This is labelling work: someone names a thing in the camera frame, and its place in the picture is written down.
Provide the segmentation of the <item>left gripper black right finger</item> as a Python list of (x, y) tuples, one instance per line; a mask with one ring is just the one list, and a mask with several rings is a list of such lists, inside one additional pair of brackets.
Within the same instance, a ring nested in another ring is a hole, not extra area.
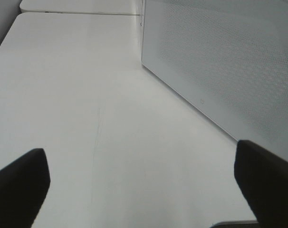
[(234, 177), (262, 228), (288, 228), (288, 162), (249, 140), (237, 143)]

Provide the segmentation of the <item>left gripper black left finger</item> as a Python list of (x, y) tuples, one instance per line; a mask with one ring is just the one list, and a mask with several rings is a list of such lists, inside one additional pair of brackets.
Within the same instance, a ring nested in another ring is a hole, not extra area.
[(33, 225), (50, 187), (44, 149), (36, 148), (0, 170), (0, 228)]

